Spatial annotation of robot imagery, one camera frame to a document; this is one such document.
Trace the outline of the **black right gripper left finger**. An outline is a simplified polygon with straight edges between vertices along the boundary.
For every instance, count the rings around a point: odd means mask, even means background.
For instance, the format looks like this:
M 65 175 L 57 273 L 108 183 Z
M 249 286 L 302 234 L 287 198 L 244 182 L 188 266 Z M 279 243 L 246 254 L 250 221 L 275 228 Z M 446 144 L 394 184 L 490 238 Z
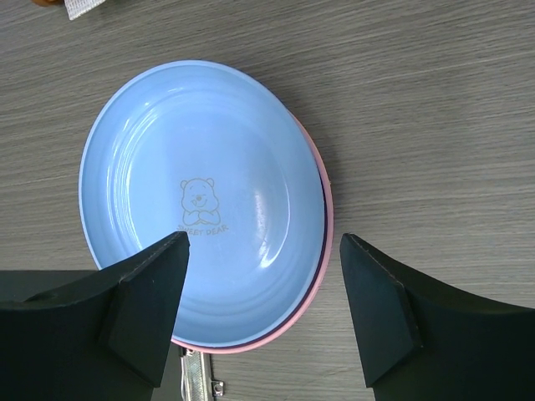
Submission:
M 176 231 L 77 281 L 1 305 L 4 400 L 149 400 L 189 259 Z

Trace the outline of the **pink plate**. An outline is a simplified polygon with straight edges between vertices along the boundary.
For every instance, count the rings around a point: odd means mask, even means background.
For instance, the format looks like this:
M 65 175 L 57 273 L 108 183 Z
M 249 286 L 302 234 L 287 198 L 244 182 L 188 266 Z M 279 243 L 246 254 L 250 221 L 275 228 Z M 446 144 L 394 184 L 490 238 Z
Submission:
M 175 335 L 171 336 L 171 342 L 187 349 L 193 351 L 198 351 L 202 353 L 210 354 L 219 354 L 219 355 L 228 355 L 228 354 L 237 354 L 244 353 L 247 351 L 252 351 L 253 349 L 260 348 L 275 339 L 283 335 L 287 330 L 289 330 L 299 318 L 307 311 L 309 306 L 312 304 L 319 288 L 321 287 L 322 281 L 325 277 L 325 274 L 328 270 L 329 259 L 331 257 L 331 252 L 333 249 L 334 243 L 334 199 L 333 192 L 331 189 L 331 182 L 329 178 L 328 171 L 325 167 L 325 163 L 322 159 L 322 156 L 313 141 L 313 138 L 310 136 L 303 124 L 297 119 L 297 117 L 289 113 L 296 124 L 301 129 L 303 137 L 308 141 L 308 147 L 313 153 L 316 166 L 321 178 L 321 183 L 324 193 L 324 243 L 322 248 L 321 257 L 319 259 L 319 264 L 316 269 L 314 278 L 307 290 L 306 295 L 303 297 L 302 301 L 294 309 L 293 313 L 275 329 L 267 333 L 266 335 L 257 338 L 251 342 L 244 343 L 237 346 L 231 347 L 205 347 L 200 345 L 191 344 L 183 340 L 178 339 Z

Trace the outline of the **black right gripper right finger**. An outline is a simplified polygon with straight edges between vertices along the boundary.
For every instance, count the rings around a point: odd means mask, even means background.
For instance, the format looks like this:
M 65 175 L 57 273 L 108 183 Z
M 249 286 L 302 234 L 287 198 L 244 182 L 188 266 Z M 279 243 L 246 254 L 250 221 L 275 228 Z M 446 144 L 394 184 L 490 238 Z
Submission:
M 378 400 L 531 400 L 534 311 L 465 292 L 354 234 L 341 266 L 364 374 Z

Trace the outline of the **blue plate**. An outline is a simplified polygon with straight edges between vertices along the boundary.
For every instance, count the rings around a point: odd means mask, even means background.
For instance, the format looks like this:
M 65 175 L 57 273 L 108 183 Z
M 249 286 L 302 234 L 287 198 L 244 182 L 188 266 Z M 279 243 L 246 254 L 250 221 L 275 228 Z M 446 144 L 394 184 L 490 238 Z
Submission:
M 182 60 L 137 75 L 86 141 L 79 210 L 105 268 L 173 231 L 190 256 L 174 332 L 205 347 L 260 338 L 314 278 L 324 193 L 286 106 L 249 75 Z

